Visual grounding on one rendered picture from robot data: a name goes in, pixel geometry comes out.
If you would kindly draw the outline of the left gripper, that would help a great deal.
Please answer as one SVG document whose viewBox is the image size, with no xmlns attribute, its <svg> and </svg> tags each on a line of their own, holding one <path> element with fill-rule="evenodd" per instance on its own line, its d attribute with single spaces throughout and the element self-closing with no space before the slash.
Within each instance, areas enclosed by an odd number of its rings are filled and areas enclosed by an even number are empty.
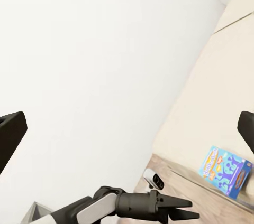
<svg viewBox="0 0 254 224">
<path fill-rule="evenodd" d="M 199 213 L 178 209 L 192 206 L 189 200 L 160 194 L 157 190 L 133 193 L 129 203 L 132 219 L 159 221 L 161 224 L 168 224 L 168 218 L 173 221 L 199 219 Z"/>
</svg>

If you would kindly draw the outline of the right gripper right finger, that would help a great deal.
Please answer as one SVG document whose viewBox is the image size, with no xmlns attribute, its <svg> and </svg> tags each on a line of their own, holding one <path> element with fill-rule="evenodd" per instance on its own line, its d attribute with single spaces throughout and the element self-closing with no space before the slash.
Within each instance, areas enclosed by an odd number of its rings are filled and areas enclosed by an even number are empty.
<svg viewBox="0 0 254 224">
<path fill-rule="evenodd" d="M 254 153 L 254 113 L 241 111 L 237 130 Z"/>
</svg>

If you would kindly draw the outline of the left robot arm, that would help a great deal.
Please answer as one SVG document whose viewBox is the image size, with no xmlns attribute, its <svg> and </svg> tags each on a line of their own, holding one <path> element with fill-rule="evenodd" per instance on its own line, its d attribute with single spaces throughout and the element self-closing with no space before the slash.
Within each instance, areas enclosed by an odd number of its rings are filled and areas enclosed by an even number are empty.
<svg viewBox="0 0 254 224">
<path fill-rule="evenodd" d="M 127 193 L 121 188 L 102 186 L 92 197 L 86 196 L 30 224 L 100 224 L 106 216 L 159 221 L 199 219 L 199 213 L 178 208 L 192 207 L 189 200 L 160 194 L 164 183 L 151 169 L 143 178 L 147 193 Z"/>
</svg>

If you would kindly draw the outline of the board game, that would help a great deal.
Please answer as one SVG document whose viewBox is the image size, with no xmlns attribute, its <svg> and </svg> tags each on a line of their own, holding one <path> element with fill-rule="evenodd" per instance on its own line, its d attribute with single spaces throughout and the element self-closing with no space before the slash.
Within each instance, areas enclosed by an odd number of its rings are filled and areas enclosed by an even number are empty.
<svg viewBox="0 0 254 224">
<path fill-rule="evenodd" d="M 252 166 L 250 161 L 212 145 L 198 174 L 227 196 L 237 199 Z"/>
</svg>

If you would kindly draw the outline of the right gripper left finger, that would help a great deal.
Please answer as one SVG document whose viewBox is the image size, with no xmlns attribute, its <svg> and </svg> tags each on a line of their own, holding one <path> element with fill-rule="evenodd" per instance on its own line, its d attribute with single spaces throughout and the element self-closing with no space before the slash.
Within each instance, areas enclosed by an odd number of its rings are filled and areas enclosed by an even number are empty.
<svg viewBox="0 0 254 224">
<path fill-rule="evenodd" d="M 0 174 L 28 131 L 23 111 L 0 117 Z"/>
</svg>

